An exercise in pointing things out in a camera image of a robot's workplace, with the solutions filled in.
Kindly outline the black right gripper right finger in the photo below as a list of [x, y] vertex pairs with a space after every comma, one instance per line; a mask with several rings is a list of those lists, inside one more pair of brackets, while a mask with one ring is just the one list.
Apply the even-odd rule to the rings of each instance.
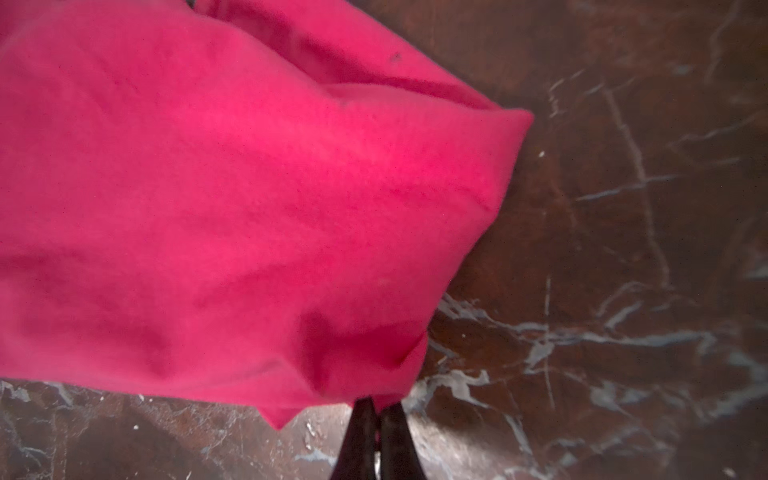
[[381, 411], [379, 434], [382, 480], [427, 479], [400, 403]]

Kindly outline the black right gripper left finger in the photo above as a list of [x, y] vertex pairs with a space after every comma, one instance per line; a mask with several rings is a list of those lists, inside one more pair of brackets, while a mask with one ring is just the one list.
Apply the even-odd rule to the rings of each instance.
[[378, 417], [371, 398], [354, 403], [330, 480], [375, 480]]

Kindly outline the magenta t-shirt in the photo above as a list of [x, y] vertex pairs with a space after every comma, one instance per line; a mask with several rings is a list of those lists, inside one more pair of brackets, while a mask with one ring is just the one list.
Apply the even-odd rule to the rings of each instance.
[[533, 119], [344, 1], [5, 1], [1, 374], [395, 403]]

